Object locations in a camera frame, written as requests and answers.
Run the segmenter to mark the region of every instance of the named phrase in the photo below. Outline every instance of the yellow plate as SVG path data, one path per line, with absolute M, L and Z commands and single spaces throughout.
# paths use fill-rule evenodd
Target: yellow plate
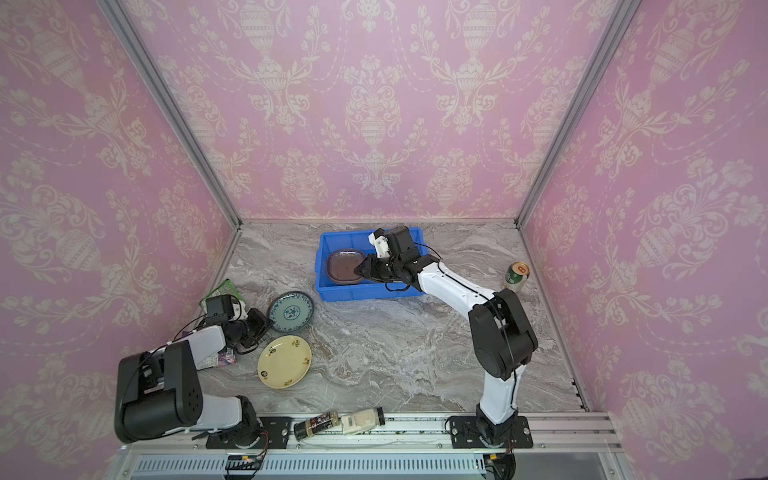
M 287 389 L 304 378 L 312 363 L 312 349 L 300 336 L 285 335 L 266 346 L 259 357 L 259 378 L 273 389 Z

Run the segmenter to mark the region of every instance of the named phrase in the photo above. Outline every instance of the plate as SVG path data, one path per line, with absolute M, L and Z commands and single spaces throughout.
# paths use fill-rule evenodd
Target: plate
M 309 343 L 300 336 L 285 335 L 264 348 L 257 368 L 264 385 L 272 389 L 287 389 L 304 378 L 311 363 Z
M 272 320 L 272 328 L 281 333 L 296 332 L 312 319 L 315 305 L 304 292 L 288 292 L 278 296 L 267 316 Z
M 366 255 L 354 248 L 336 250 L 326 261 L 328 278 L 339 285 L 355 285 L 362 282 L 362 277 L 355 273 L 355 268 L 365 259 Z

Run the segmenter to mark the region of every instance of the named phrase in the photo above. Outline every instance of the ventilation grille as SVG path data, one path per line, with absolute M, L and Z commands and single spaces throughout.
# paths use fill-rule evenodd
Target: ventilation grille
M 224 472 L 225 455 L 142 455 L 134 477 Z M 269 455 L 261 472 L 272 475 L 322 474 L 485 474 L 482 455 L 449 454 L 301 454 Z

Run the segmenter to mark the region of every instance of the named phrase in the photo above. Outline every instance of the blue and white plate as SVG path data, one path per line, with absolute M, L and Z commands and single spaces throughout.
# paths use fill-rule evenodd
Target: blue and white plate
M 288 292 L 278 296 L 267 313 L 273 321 L 272 328 L 281 333 L 296 332 L 312 319 L 315 305 L 302 292 Z

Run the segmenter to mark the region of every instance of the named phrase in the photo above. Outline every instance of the wall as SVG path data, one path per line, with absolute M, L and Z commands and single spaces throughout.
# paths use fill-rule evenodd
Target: wall
M 768 475 L 767 15 L 644 0 L 527 226 L 641 480 Z
M 95 2 L 0 3 L 3 478 L 100 478 L 122 356 L 191 319 L 231 229 Z
M 614 0 L 124 0 L 243 217 L 515 217 Z

